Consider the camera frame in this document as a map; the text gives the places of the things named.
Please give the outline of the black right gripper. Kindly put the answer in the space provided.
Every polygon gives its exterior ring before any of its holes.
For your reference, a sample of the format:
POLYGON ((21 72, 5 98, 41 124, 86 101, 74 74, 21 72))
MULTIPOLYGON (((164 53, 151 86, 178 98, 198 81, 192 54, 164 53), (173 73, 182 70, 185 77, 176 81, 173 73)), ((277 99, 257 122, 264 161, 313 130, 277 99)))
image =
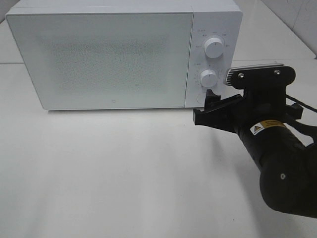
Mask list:
POLYGON ((221 99, 211 89, 206 91, 204 110, 193 109, 195 125, 207 126, 241 134, 242 130, 251 134, 274 127, 285 127, 302 117, 303 107, 295 102, 283 108, 273 108, 268 104, 254 106, 241 95, 221 99))

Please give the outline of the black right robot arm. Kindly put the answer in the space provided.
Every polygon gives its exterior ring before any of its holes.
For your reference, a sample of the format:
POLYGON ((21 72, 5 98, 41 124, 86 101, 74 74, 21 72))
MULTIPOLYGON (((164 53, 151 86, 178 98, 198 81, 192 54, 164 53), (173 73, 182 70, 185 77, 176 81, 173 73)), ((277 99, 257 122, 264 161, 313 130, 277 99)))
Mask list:
POLYGON ((238 135, 260 171, 265 204, 278 212, 317 216, 317 145, 308 146, 291 132, 316 139, 314 126, 297 122, 290 114, 299 106, 285 103, 285 92, 244 91, 222 99, 208 90, 203 111, 194 110, 194 124, 238 135))

